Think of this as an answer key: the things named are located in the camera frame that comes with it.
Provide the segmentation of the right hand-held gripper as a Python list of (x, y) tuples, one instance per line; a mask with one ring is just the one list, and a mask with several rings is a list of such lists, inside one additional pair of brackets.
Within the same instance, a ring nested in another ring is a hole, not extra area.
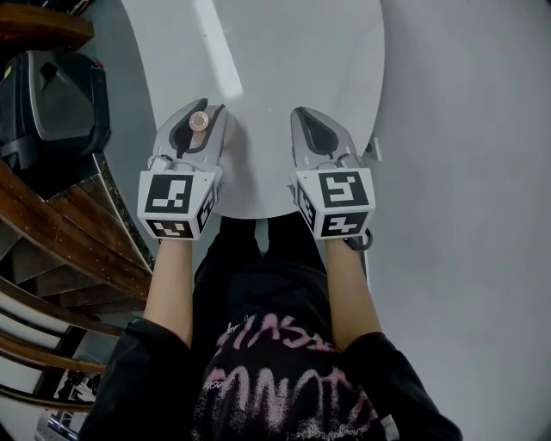
[(296, 171), (291, 182), (294, 203), (313, 237), (366, 235), (375, 212), (375, 191), (371, 170), (352, 154), (355, 147), (349, 131), (308, 107), (294, 109), (290, 121), (295, 167), (312, 168)]

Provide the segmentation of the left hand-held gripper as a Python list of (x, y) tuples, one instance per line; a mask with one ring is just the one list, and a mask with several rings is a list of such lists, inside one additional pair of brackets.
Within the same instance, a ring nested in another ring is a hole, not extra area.
[(209, 164), (217, 164), (222, 153), (228, 116), (224, 105), (215, 111), (201, 146), (189, 149), (194, 134), (189, 119), (207, 105), (207, 98), (190, 102), (158, 129), (154, 156), (140, 173), (137, 215), (154, 239), (200, 239), (219, 200), (223, 171)]

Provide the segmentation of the small tan round object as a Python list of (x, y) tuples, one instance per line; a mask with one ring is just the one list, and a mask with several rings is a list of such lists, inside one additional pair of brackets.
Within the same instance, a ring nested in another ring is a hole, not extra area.
[[(192, 138), (189, 144), (190, 150), (199, 148), (205, 140), (207, 130), (214, 124), (214, 113), (217, 109), (217, 106), (209, 105), (205, 110), (197, 111), (191, 115), (189, 120), (189, 127), (192, 130)], [(231, 144), (234, 137), (235, 125), (235, 118), (233, 114), (229, 112), (226, 120), (223, 147), (227, 147)]]

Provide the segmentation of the person's left forearm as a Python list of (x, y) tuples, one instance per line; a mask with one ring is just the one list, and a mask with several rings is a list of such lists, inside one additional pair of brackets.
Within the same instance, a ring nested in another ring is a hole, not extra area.
[(171, 332), (190, 349), (193, 340), (193, 245), (163, 240), (159, 246), (144, 318)]

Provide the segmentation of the person's right forearm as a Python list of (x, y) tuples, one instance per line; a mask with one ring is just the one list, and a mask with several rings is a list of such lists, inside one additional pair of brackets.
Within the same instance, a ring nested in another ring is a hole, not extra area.
[(333, 341), (345, 351), (361, 336), (381, 332), (381, 323), (359, 253), (342, 239), (330, 239), (325, 255)]

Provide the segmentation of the white kidney-shaped table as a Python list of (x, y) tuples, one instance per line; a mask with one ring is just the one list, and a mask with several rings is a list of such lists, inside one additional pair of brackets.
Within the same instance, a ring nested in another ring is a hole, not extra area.
[(329, 115), (366, 150), (385, 65), (380, 0), (121, 1), (156, 124), (199, 98), (229, 111), (216, 214), (295, 211), (290, 115), (300, 106)]

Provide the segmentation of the person's black trousers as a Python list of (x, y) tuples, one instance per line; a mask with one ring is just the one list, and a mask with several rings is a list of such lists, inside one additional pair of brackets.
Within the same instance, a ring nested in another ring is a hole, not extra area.
[(319, 249), (298, 212), (268, 219), (269, 246), (261, 252), (255, 236), (257, 221), (222, 217), (204, 264), (237, 265), (262, 259), (302, 264), (326, 272)]

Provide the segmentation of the black plastic case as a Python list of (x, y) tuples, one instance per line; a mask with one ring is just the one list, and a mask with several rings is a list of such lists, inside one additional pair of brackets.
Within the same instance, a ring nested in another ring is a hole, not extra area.
[(0, 158), (26, 170), (56, 158), (85, 158), (111, 134), (106, 74), (81, 53), (26, 51), (0, 80)]

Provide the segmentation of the wooden stair railing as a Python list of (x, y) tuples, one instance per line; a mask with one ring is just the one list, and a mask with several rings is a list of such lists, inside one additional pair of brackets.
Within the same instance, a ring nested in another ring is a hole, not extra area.
[(104, 317), (141, 311), (152, 243), (139, 171), (154, 117), (123, 0), (0, 1), (0, 397), (87, 412), (115, 342)]

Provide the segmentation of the dark stair steps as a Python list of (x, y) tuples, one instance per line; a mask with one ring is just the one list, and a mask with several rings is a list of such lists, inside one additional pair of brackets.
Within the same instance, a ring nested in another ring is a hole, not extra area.
[(140, 311), (154, 257), (105, 156), (90, 165), (43, 199), (0, 159), (0, 282), (85, 316)]

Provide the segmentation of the person's black printed shirt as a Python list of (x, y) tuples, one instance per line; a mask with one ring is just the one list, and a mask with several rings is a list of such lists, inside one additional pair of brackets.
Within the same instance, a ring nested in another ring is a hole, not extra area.
[(79, 441), (462, 441), (383, 333), (333, 344), (320, 271), (200, 276), (194, 322), (127, 326)]

